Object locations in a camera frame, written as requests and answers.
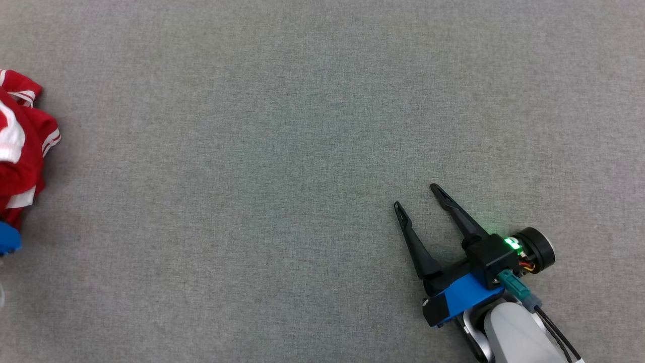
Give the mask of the red garment white striped sleeves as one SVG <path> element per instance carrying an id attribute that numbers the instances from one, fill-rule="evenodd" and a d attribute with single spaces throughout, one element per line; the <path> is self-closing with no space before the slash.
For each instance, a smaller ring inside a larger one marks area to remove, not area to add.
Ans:
<path id="1" fill-rule="evenodd" d="M 41 85 L 0 69 L 0 219 L 21 229 L 22 213 L 44 189 L 44 157 L 60 142 L 57 120 L 34 107 Z"/>

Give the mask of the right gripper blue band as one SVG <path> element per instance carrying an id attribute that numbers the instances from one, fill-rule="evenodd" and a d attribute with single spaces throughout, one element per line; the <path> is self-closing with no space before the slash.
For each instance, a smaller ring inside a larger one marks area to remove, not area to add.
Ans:
<path id="1" fill-rule="evenodd" d="M 449 319 L 500 297 L 504 287 L 497 278 L 502 271 L 509 270 L 520 278 L 555 264 L 551 242 L 537 229 L 526 227 L 507 237 L 489 235 L 439 184 L 429 187 L 462 233 L 465 258 L 442 268 L 413 230 L 412 220 L 399 201 L 394 202 L 394 211 L 417 277 L 424 283 L 428 298 L 445 294 Z"/>

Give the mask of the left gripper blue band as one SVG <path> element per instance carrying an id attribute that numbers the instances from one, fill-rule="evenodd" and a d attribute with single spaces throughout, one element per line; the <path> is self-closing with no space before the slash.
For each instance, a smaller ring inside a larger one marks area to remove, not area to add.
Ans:
<path id="1" fill-rule="evenodd" d="M 13 254 L 21 248 L 21 233 L 5 221 L 0 221 L 0 257 Z"/>

